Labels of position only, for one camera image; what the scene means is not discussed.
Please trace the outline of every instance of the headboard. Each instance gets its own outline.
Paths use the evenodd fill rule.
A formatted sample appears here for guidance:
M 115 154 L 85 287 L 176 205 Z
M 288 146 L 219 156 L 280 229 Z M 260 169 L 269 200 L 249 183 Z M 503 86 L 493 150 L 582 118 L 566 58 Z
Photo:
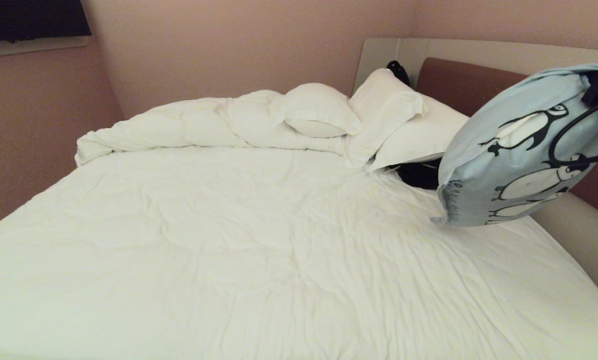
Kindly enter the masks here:
M 472 116 L 527 75 L 598 62 L 598 50 L 496 41 L 372 38 L 363 44 L 355 89 L 391 60 L 404 66 L 418 92 Z M 577 196 L 566 194 L 532 217 L 598 286 L 598 164 L 572 192 Z

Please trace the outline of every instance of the wall-mounted tv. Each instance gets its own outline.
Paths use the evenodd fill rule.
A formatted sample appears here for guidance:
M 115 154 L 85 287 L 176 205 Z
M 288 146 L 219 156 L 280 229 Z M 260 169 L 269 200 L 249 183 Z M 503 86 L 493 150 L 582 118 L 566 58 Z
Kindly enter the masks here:
M 80 0 L 0 0 L 0 41 L 89 35 Z

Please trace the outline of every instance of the wall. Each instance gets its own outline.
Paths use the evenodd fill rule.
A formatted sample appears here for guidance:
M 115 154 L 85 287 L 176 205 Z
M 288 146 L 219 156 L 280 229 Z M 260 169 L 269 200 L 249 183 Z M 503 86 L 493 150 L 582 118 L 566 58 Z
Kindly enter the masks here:
M 77 139 L 123 120 L 97 47 L 0 57 L 0 220 L 75 168 Z
M 412 36 L 598 49 L 598 0 L 415 0 Z
M 365 38 L 410 35 L 412 0 L 86 0 L 126 117 L 157 105 L 287 92 L 352 92 Z

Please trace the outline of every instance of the penguin print bag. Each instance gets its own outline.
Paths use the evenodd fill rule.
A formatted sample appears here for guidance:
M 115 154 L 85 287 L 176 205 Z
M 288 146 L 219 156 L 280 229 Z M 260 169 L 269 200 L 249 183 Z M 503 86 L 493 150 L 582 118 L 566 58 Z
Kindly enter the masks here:
M 434 223 L 482 226 L 541 209 L 571 189 L 593 167 L 555 166 L 548 149 L 557 133 L 589 109 L 583 64 L 535 73 L 498 94 L 459 130 L 439 167 L 437 194 L 443 217 Z M 598 155 L 598 111 L 560 139 L 557 159 Z

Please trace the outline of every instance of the bedsheet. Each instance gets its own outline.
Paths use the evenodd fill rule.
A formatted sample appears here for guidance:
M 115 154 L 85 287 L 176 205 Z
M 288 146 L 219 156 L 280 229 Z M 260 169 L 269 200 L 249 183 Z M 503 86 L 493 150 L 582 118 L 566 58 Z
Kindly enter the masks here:
M 598 359 L 598 289 L 548 233 L 440 212 L 329 152 L 98 157 L 0 222 L 0 353 Z

